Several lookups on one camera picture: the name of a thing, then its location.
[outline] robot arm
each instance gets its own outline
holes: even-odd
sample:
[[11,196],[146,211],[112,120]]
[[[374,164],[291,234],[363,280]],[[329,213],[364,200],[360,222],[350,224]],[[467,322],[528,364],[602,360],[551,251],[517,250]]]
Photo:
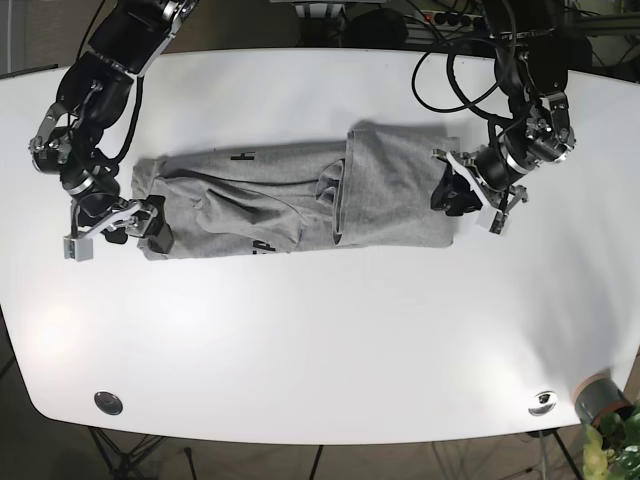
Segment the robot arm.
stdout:
[[[504,2],[509,2],[509,12]],[[78,261],[93,256],[92,239],[123,244],[129,236],[147,240],[157,253],[169,253],[173,235],[164,220],[164,198],[125,200],[115,177],[125,158],[142,102],[144,74],[180,30],[198,0],[119,0],[89,41],[91,51],[64,76],[56,103],[48,110],[30,152],[35,168],[60,177],[72,197],[71,234],[65,237],[65,257]],[[489,124],[489,147],[478,152],[444,153],[449,165],[434,193],[431,207],[449,216],[482,210],[487,228],[501,233],[509,211],[527,200],[515,186],[545,162],[559,162],[573,149],[564,89],[566,61],[553,36],[553,16],[546,0],[483,0],[492,42],[498,51],[496,76],[509,97],[512,119],[469,108]],[[500,45],[513,41],[515,58]],[[455,82],[453,60],[447,62],[452,87],[463,103],[471,103]],[[104,131],[122,116],[137,77],[136,106],[122,150],[106,157],[97,147]],[[63,117],[67,124],[58,126]]]
[[[510,210],[528,200],[526,189],[515,183],[544,163],[564,161],[576,143],[565,94],[567,52],[554,33],[554,7],[544,0],[508,1],[516,24],[516,54],[512,57],[498,43],[495,73],[501,78],[507,70],[500,88],[513,118],[470,107],[488,121],[489,146],[474,153],[438,152],[450,168],[432,198],[432,208],[450,216],[482,210],[480,223],[496,234],[503,232]],[[503,0],[484,0],[483,6],[494,42],[510,42],[514,32]],[[455,52],[447,61],[448,76],[468,104],[455,82],[454,58]]]
[[[64,76],[56,103],[48,110],[29,150],[35,168],[60,177],[72,197],[72,232],[65,257],[93,256],[92,239],[102,233],[123,244],[145,238],[158,253],[173,245],[164,221],[162,197],[127,201],[115,180],[140,112],[144,74],[191,14],[198,0],[119,0],[98,26],[86,52]],[[104,131],[122,116],[137,77],[131,127],[120,153],[107,158],[97,147]],[[58,126],[68,116],[65,126]],[[88,227],[80,233],[78,227]]]

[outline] white tabletop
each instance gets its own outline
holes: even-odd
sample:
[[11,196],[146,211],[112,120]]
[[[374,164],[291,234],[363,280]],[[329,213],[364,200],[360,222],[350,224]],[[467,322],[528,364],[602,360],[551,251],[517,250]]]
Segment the white tabletop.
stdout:
[[[361,120],[430,125],[487,142],[469,113],[436,115],[410,90],[419,56],[354,50],[160,58],[118,177],[158,157],[344,139]],[[469,96],[493,62],[460,59]],[[148,262],[135,242],[65,261],[69,198],[27,152],[63,71],[0,82],[0,302],[34,406],[105,428],[211,440],[349,444],[478,437],[577,423],[570,395],[640,343],[640,89],[571,74],[578,148],[526,179],[506,238],[461,222],[446,250],[369,248]],[[457,102],[444,59],[424,97]],[[506,114],[506,97],[483,104]],[[115,154],[129,110],[102,145]],[[110,417],[93,396],[124,404]],[[555,391],[548,415],[528,413]]]

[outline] gray shirt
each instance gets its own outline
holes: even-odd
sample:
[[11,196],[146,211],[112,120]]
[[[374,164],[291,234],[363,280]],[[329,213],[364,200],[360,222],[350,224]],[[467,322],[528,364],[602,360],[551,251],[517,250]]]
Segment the gray shirt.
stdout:
[[208,258],[404,245],[447,247],[452,220],[430,209],[456,141],[427,130],[363,125],[347,142],[142,160],[135,198],[166,198],[168,255]]

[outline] metal clamp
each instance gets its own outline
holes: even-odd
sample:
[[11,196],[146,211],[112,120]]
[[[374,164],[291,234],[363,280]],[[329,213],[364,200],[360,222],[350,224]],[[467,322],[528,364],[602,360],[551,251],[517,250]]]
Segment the metal clamp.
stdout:
[[501,235],[506,232],[509,221],[509,212],[520,202],[527,203],[529,201],[529,194],[527,189],[521,185],[512,185],[509,189],[509,193],[513,195],[513,198],[509,202],[507,208],[503,211],[500,208],[502,203],[503,193],[494,192],[484,187],[479,179],[472,173],[471,170],[475,170],[475,164],[473,162],[473,156],[465,154],[460,155],[453,152],[444,154],[441,151],[435,151],[434,155],[441,159],[446,159],[451,164],[454,172],[462,176],[471,187],[471,190],[477,195],[482,203],[482,209],[478,217],[478,225],[482,228],[489,230],[491,233]]
[[64,237],[64,258],[84,262],[93,258],[93,239],[104,230],[114,231],[118,228],[128,227],[135,223],[132,217],[144,209],[142,202],[134,200],[126,206],[114,206],[112,213],[107,215],[86,232],[77,237],[67,235]]

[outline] dark floor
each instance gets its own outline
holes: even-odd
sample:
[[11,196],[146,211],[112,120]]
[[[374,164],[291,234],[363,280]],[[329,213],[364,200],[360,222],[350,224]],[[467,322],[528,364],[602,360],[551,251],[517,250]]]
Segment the dark floor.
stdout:
[[[99,0],[29,2],[27,66],[71,64],[98,3]],[[583,8],[598,6],[589,3],[583,1]],[[298,39],[298,21],[288,5],[271,5],[268,0],[202,0],[169,51],[292,47]],[[611,45],[598,47],[604,50],[601,56],[615,61],[622,46],[607,42]],[[0,366],[9,357],[10,348],[0,329]],[[627,393],[636,398],[639,388],[640,368],[635,368]],[[139,439],[138,435],[111,434],[123,449],[131,448]],[[563,429],[561,435],[579,459],[581,430]],[[182,453],[185,446],[194,450],[201,480],[303,480],[309,476],[316,453],[314,447],[171,439],[144,463],[143,473],[162,479],[190,479]],[[551,478],[573,478],[552,440],[548,449]],[[541,477],[539,460],[538,443],[526,435],[435,444],[328,447],[316,478],[499,480],[534,466],[534,471],[521,477],[534,479]],[[107,471],[87,428],[42,417],[31,405],[19,369],[14,366],[0,383],[0,479],[102,478],[108,478]]]

